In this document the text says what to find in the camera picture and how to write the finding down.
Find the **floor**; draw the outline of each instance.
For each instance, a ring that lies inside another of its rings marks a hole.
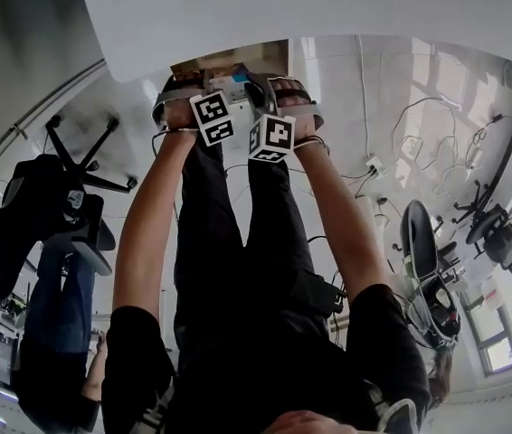
[[[346,178],[346,182],[351,192],[367,195],[373,201],[379,197],[390,201],[381,208],[385,217],[379,218],[386,225],[384,254],[398,273],[402,256],[392,248],[394,243],[400,244],[397,210],[403,213],[409,201],[422,200],[432,217],[440,215],[447,222],[438,240],[442,246],[452,233],[453,203],[466,202],[474,192],[473,180],[485,183],[495,172],[512,128],[512,90],[501,85],[503,60],[448,43],[390,36],[309,37],[290,41],[290,46],[291,71],[305,82],[320,104],[326,124],[319,134],[327,141],[338,171],[348,177],[363,175],[367,171],[367,153],[383,164],[380,178],[364,184],[365,179]],[[105,74],[73,99],[61,111],[64,120],[59,133],[75,159],[81,159],[104,131],[107,117],[115,115],[120,127],[96,155],[100,169],[95,174],[120,184],[125,184],[131,175],[143,180],[154,157],[150,140],[156,126],[150,112],[168,75],[168,71],[162,71],[120,84]],[[426,97],[444,101],[426,100],[409,108],[395,129],[403,109]],[[365,134],[365,108],[369,137]],[[236,106],[234,111],[236,135],[225,142],[226,166],[246,164],[247,160],[251,114],[245,106]],[[473,161],[473,168],[466,168],[473,134],[497,113],[507,117],[488,129],[479,150],[476,146],[471,148],[468,163]],[[44,130],[30,138],[31,154],[41,153],[43,146],[46,152],[53,152],[49,140],[45,144]],[[289,160],[289,166],[301,168],[294,158]],[[231,169],[228,184],[245,239],[251,216],[246,168]],[[292,185],[308,236],[322,234],[306,176],[293,172]],[[0,192],[4,186],[5,182],[0,182]],[[133,194],[99,190],[93,193],[104,197],[104,219],[119,239]],[[175,233],[174,220],[163,277],[162,314],[168,347],[175,345],[170,325],[175,312]],[[311,251],[317,272],[332,278],[337,267],[326,242],[314,241]],[[114,265],[116,253],[105,255]],[[35,265],[38,256],[38,249],[33,250],[31,261]],[[34,275],[24,270],[15,292],[24,296],[27,283],[33,285],[34,281]],[[112,290],[113,276],[97,278],[94,314],[102,318],[109,314]],[[103,319],[94,322],[94,326],[105,327],[105,323]]]

